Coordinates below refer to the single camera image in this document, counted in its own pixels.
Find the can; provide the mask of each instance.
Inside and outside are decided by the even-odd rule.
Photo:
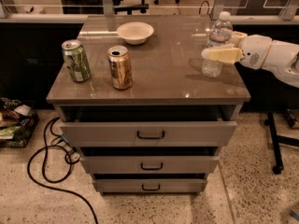
[[[76,82],[82,82],[91,77],[85,49],[78,40],[67,40],[62,44],[64,61],[69,74]]]
[[[125,90],[131,87],[132,69],[128,49],[124,46],[115,46],[108,50],[107,56],[113,87],[118,90]]]

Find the bowl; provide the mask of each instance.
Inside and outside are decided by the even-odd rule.
[[[128,22],[118,28],[117,34],[127,43],[139,45],[153,34],[153,28],[144,22]]]

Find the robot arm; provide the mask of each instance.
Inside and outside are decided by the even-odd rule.
[[[233,44],[204,49],[205,59],[223,63],[240,62],[251,69],[270,71],[280,81],[299,88],[299,45],[262,35],[237,33]]]

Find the black drawer handle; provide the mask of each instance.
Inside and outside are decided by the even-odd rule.
[[[156,168],[146,168],[146,167],[143,165],[143,162],[141,162],[141,169],[142,169],[142,170],[146,170],[146,171],[161,170],[161,169],[163,169],[163,163],[162,163],[162,162],[160,163],[160,167],[156,167]]]
[[[142,189],[143,189],[144,191],[157,191],[157,190],[160,190],[160,184],[158,185],[158,188],[157,188],[157,189],[146,189],[146,188],[144,188],[144,185],[142,184]]]
[[[140,135],[140,131],[137,131],[137,137],[139,139],[149,139],[149,140],[159,140],[159,139],[164,139],[165,137],[165,132],[162,132],[162,135],[159,137],[144,137]]]

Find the plastic water bottle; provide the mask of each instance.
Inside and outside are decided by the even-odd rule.
[[[231,14],[227,11],[221,12],[219,19],[213,24],[207,45],[219,47],[229,42],[233,33],[233,25],[230,22]],[[222,63],[217,61],[204,60],[202,72],[206,77],[217,77],[221,73]]]

